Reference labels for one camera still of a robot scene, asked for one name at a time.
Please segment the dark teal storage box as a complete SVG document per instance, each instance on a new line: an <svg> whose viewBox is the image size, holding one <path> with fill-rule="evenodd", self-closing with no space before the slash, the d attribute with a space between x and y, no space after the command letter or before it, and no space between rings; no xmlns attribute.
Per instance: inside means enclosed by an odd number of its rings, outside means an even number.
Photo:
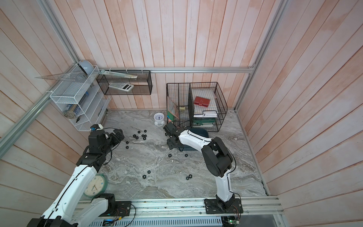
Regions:
<svg viewBox="0 0 363 227"><path fill-rule="evenodd" d="M183 146L189 146L199 152L212 141L208 132L202 128L186 129L180 133L178 140Z"/></svg>

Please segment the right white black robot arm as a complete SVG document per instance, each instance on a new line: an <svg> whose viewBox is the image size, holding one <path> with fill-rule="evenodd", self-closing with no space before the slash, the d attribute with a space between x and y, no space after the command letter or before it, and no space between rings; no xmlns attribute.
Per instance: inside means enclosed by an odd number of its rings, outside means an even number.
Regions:
<svg viewBox="0 0 363 227"><path fill-rule="evenodd" d="M207 138L187 128L177 128L173 123L166 124L164 131L169 149L186 145L199 151L208 171L215 177L217 193L214 199L204 200L206 213L241 215L242 201L239 194L232 191L230 181L232 164L236 160L223 141L219 137Z"/></svg>

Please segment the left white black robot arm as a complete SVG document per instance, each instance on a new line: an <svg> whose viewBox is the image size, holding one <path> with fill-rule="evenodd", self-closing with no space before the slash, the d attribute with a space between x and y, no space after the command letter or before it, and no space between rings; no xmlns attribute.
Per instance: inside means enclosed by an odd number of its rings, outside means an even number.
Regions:
<svg viewBox="0 0 363 227"><path fill-rule="evenodd" d="M99 216L119 215L113 194L101 194L80 213L75 208L89 183L96 177L106 156L124 139L121 129L108 133L97 125L91 127L89 145L76 163L73 174L52 205L39 218L29 221L29 227L87 227Z"/></svg>

